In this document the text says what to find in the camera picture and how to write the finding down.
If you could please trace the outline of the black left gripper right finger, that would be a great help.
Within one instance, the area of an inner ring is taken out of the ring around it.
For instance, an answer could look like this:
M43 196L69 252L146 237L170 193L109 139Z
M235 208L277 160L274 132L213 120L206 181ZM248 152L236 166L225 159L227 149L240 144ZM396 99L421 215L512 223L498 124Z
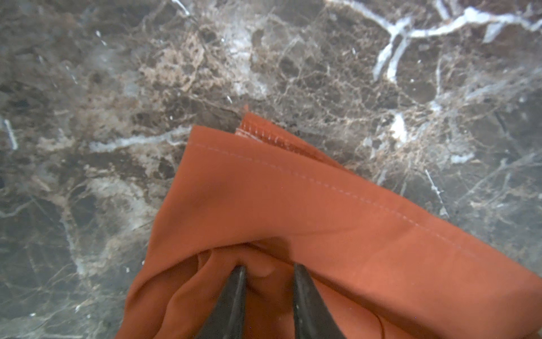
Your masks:
M294 330L297 339L345 339L304 265L294 265Z

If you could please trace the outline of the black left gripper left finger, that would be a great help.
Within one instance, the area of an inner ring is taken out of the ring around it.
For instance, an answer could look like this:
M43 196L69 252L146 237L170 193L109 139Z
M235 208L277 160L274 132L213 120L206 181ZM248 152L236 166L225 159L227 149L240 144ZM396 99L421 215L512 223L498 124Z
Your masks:
M246 314L246 268L236 266L196 338L241 339Z

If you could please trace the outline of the rust orange skirt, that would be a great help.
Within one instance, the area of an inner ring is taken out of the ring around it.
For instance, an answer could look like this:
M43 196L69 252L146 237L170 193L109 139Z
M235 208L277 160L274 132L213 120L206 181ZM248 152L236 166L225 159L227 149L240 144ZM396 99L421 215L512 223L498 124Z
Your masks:
M294 265L348 338L536 338L541 279L247 114L193 127L118 338L192 338L247 269L246 338L293 338Z

